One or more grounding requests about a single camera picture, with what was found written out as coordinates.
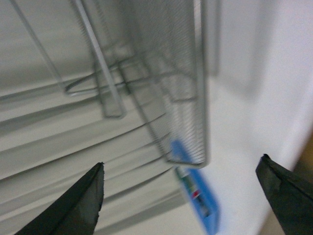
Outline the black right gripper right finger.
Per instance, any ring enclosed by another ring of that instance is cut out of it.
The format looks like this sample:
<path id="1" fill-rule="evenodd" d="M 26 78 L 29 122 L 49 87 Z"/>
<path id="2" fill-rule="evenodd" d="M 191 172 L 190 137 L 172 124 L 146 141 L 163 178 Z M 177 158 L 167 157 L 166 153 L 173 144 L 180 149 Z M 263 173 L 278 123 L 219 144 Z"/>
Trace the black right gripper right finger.
<path id="1" fill-rule="evenodd" d="M 280 226 L 287 235 L 313 233 L 313 185 L 264 154 L 256 175 Z"/>

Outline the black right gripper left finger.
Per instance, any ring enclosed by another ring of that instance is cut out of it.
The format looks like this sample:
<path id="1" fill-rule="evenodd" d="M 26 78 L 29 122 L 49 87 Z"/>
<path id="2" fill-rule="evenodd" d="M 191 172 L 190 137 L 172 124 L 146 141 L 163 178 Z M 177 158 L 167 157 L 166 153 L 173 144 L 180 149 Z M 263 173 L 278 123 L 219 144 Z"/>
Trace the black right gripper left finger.
<path id="1" fill-rule="evenodd" d="M 18 235 L 92 235 L 104 198 L 104 164 L 97 163 Z"/>

